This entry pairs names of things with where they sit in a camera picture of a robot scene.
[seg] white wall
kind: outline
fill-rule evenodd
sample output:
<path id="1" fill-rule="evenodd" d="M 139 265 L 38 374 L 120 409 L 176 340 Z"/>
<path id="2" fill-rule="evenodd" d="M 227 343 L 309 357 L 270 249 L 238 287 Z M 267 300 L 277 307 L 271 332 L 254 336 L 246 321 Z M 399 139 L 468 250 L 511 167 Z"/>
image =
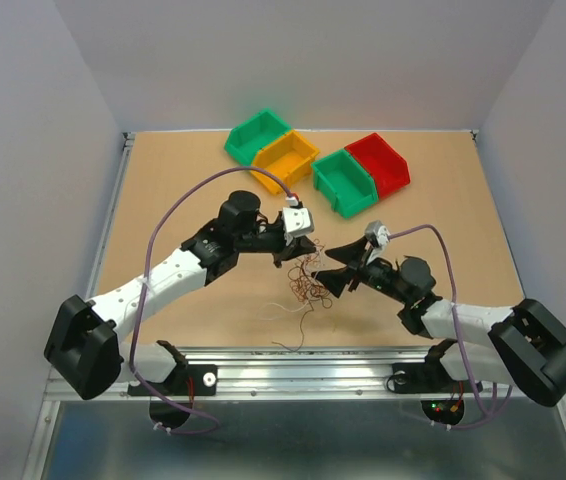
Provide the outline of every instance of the white wall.
<path id="1" fill-rule="evenodd" d="M 566 324 L 566 0 L 550 9 L 478 140 L 525 292 Z"/>
<path id="2" fill-rule="evenodd" d="M 52 1 L 0 1 L 0 479 L 22 474 L 43 347 L 85 291 L 120 147 Z"/>
<path id="3" fill-rule="evenodd" d="M 478 128 L 551 0 L 55 0 L 124 130 Z"/>

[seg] cardboard surface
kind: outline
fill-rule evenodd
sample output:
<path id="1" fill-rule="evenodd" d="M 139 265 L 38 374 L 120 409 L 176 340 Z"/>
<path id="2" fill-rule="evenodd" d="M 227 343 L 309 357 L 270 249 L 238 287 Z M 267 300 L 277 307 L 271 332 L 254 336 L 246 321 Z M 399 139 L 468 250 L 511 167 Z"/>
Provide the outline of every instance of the cardboard surface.
<path id="1" fill-rule="evenodd" d="M 322 158 L 370 132 L 302 132 Z M 194 184 L 236 163 L 223 150 L 228 132 L 141 133 L 136 136 L 107 247 L 99 293 L 139 275 L 149 236 L 165 211 Z M 510 305 L 522 293 L 489 188 L 467 132 L 383 132 L 381 136 L 408 163 L 412 183 L 349 220 L 333 212 L 312 187 L 311 177 L 293 188 L 314 217 L 312 238 L 328 247 L 352 242 L 373 220 L 392 232 L 431 223 L 441 231 L 452 258 L 459 301 L 478 305 Z M 165 224 L 155 243 L 157 264 L 216 217 L 230 192 L 251 190 L 262 200 L 261 211 L 274 218 L 284 206 L 247 172 L 230 174 L 194 194 Z M 437 279 L 436 293 L 450 295 L 440 246 L 430 232 L 397 239 L 385 257 L 404 255 L 427 260 Z M 332 268 L 335 262 L 326 260 Z M 302 311 L 287 313 L 267 303 L 297 310 L 301 305 L 289 288 L 292 262 L 276 269 L 265 254 L 245 254 L 238 266 L 208 287 L 188 294 L 141 328 L 141 341 L 168 340 L 179 346 L 290 347 L 301 341 Z M 428 345 L 410 335 L 396 317 L 400 305 L 365 286 L 344 293 L 331 309 L 308 314 L 304 321 L 308 346 Z M 279 317 L 265 320 L 266 317 Z"/>

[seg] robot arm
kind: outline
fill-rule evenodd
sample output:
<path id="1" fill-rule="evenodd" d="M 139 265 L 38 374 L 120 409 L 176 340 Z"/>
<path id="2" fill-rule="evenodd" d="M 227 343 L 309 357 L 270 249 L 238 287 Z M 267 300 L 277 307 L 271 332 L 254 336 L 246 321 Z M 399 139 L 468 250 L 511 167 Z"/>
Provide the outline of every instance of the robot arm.
<path id="1" fill-rule="evenodd" d="M 424 260 L 401 265 L 380 258 L 389 235 L 373 222 L 365 236 L 325 254 L 345 266 L 313 276 L 339 297 L 363 283 L 404 305 L 404 327 L 414 335 L 446 339 L 430 349 L 424 363 L 393 365 L 403 372 L 397 393 L 442 391 L 467 380 L 452 315 L 452 303 L 433 292 L 436 285 Z M 541 303 L 525 299 L 513 307 L 456 305 L 468 360 L 477 380 L 516 385 L 529 398 L 554 406 L 566 393 L 566 328 Z"/>
<path id="2" fill-rule="evenodd" d="M 312 216 L 296 199 L 269 223 L 260 212 L 259 198 L 233 192 L 218 217 L 205 224 L 169 257 L 156 265 L 146 280 L 136 277 L 119 288 L 88 301 L 77 295 L 61 304 L 45 347 L 45 358 L 81 398 L 103 393 L 114 382 L 134 380 L 129 370 L 129 344 L 141 288 L 148 284 L 142 321 L 186 293 L 205 287 L 234 268 L 241 253 L 271 253 L 274 265 L 313 253 L 306 235 L 314 230 Z M 148 381 L 163 382 L 175 368 L 187 364 L 167 342 L 139 345 L 137 369 Z"/>

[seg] wire bundle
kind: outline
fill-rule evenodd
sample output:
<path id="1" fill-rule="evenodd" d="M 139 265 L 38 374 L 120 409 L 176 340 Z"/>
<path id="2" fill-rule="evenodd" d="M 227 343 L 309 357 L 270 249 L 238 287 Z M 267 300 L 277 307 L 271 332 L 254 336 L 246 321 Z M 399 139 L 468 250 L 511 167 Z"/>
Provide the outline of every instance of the wire bundle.
<path id="1" fill-rule="evenodd" d="M 452 408 L 450 408 L 450 411 L 456 412 L 459 409 L 461 402 L 463 402 L 463 393 L 463 382 L 459 382 L 459 399 L 452 406 Z M 452 396 L 450 397 L 450 402 L 454 401 L 454 395 L 456 395 L 456 385 L 452 386 Z"/>
<path id="2" fill-rule="evenodd" d="M 312 272 L 317 272 L 322 267 L 321 253 L 325 248 L 314 240 L 316 252 L 297 258 L 294 266 L 287 272 L 290 279 L 290 289 L 296 299 L 303 304 L 320 301 L 323 308 L 332 307 L 332 299 L 329 298 L 330 292 L 322 283 L 312 278 Z"/>
<path id="3" fill-rule="evenodd" d="M 194 380 L 192 377 L 187 377 L 185 383 L 187 385 L 187 396 L 190 400 L 190 408 L 194 408 Z"/>

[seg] red storage bin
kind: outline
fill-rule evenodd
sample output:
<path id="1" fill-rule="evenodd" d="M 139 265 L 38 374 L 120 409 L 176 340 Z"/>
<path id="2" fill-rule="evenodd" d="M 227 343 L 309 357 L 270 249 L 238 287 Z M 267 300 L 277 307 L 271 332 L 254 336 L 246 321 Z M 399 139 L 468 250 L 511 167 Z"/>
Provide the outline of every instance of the red storage bin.
<path id="1" fill-rule="evenodd" d="M 407 162 L 378 133 L 350 143 L 345 150 L 372 176 L 379 200 L 410 183 Z"/>

